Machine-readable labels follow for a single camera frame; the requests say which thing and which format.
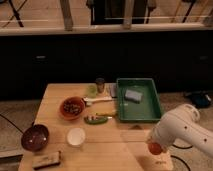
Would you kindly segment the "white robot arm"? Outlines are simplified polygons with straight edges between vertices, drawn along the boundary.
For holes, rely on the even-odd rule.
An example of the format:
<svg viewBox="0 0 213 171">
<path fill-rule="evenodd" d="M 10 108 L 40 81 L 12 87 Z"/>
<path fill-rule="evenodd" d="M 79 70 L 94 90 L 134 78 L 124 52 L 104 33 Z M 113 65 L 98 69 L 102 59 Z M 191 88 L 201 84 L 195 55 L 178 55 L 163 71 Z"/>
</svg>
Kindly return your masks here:
<svg viewBox="0 0 213 171">
<path fill-rule="evenodd" d="M 190 104 L 182 104 L 166 112 L 147 137 L 153 155 L 166 153 L 176 139 L 181 139 L 213 158 L 213 132 L 197 124 L 200 113 Z"/>
</svg>

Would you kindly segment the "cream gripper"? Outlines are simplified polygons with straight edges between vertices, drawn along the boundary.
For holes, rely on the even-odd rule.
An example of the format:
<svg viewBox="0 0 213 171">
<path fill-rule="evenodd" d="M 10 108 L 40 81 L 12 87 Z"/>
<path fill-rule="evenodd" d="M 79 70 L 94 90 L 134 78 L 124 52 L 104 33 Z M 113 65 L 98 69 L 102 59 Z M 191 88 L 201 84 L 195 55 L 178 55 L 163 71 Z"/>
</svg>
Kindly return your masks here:
<svg viewBox="0 0 213 171">
<path fill-rule="evenodd" d="M 158 142 L 155 142 L 151 137 L 149 137 L 149 138 L 146 140 L 147 147 L 148 147 L 148 144 L 149 144 L 149 143 L 158 143 Z M 166 152 L 168 151 L 168 149 L 167 149 L 167 148 L 164 148 L 160 143 L 158 143 L 158 144 L 161 146 L 161 148 L 162 148 L 162 150 L 163 150 L 162 153 L 166 153 Z"/>
</svg>

